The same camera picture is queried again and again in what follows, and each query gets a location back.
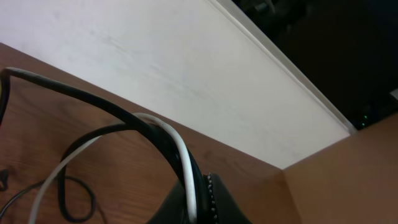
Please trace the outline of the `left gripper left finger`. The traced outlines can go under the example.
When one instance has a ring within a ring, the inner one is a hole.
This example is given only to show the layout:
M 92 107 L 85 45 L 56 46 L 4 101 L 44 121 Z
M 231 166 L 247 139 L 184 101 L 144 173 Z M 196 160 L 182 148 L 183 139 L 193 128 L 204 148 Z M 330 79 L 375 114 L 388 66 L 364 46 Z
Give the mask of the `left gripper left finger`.
M 179 181 L 147 224 L 189 224 L 185 190 Z

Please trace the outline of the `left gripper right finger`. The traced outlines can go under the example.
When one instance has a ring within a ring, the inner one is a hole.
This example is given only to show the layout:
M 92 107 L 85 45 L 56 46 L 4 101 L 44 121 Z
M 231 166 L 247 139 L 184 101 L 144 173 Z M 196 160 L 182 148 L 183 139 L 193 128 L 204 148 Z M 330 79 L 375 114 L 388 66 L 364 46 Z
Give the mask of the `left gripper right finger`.
M 226 188 L 220 176 L 207 175 L 210 194 L 210 220 L 217 224 L 251 224 Z

